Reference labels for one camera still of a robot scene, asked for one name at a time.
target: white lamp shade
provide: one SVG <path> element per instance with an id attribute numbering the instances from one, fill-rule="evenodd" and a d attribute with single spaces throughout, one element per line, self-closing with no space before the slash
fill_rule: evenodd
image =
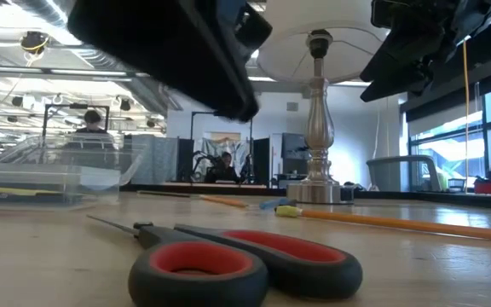
<path id="1" fill-rule="evenodd" d="M 324 74 L 338 83 L 359 77 L 388 31 L 371 25 L 371 0 L 268 0 L 264 17 L 274 29 L 257 64 L 267 76 L 295 83 L 314 76 L 306 45 L 310 32 L 331 33 Z"/>

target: scissors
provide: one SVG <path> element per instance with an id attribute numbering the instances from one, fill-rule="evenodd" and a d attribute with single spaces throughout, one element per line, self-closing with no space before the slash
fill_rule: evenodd
<path id="1" fill-rule="evenodd" d="M 132 300 L 143 306 L 260 306 L 269 284 L 301 298 L 342 299 L 362 282 L 357 259 L 307 240 L 256 230 L 174 229 L 135 223 L 146 251 L 130 270 Z"/>

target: wooden table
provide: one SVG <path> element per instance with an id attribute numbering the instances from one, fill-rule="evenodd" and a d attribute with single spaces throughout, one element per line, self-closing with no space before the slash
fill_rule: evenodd
<path id="1" fill-rule="evenodd" d="M 246 198 L 252 204 L 263 198 Z M 491 227 L 491 211 L 439 204 L 358 200 L 318 206 L 439 223 Z M 79 211 L 0 211 L 0 307 L 132 306 L 130 266 L 141 248 L 127 234 L 85 217 L 261 229 L 336 246 L 362 263 L 364 281 L 344 302 L 309 302 L 274 289 L 265 306 L 491 306 L 491 241 L 361 225 L 275 217 L 201 200 L 122 194 L 120 206 Z"/>

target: scissor blade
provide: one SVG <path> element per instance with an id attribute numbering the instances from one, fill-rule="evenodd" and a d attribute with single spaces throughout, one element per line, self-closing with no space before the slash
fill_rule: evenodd
<path id="1" fill-rule="evenodd" d="M 111 221 L 107 221 L 107 220 L 104 220 L 104 219 L 99 218 L 99 217 L 93 217 L 93 216 L 91 216 L 90 214 L 87 214 L 87 215 L 86 215 L 86 217 L 89 217 L 89 218 L 95 219 L 96 221 L 100 221 L 100 222 L 102 222 L 102 223 L 109 224 L 109 225 L 111 225 L 111 226 L 113 226 L 113 227 L 116 227 L 116 228 L 118 228 L 118 229 L 120 229 L 120 230 L 122 230 L 122 231 L 124 231 L 124 232 L 126 232 L 126 233 L 132 234 L 132 235 L 139 235 L 139 233 L 140 233 L 140 231 L 139 231 L 139 230 L 137 230 L 137 229 L 132 229 L 132 228 L 130 228 L 130 227 L 126 227 L 126 226 L 124 226 L 124 225 L 120 225 L 120 224 L 117 224 L 117 223 L 113 223 L 113 222 L 111 222 Z"/>

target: plastic container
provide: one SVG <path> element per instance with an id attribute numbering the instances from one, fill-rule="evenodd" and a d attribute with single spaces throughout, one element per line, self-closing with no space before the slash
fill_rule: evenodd
<path id="1" fill-rule="evenodd" d="M 105 134 L 34 136 L 0 155 L 0 205 L 116 204 L 145 145 Z"/>

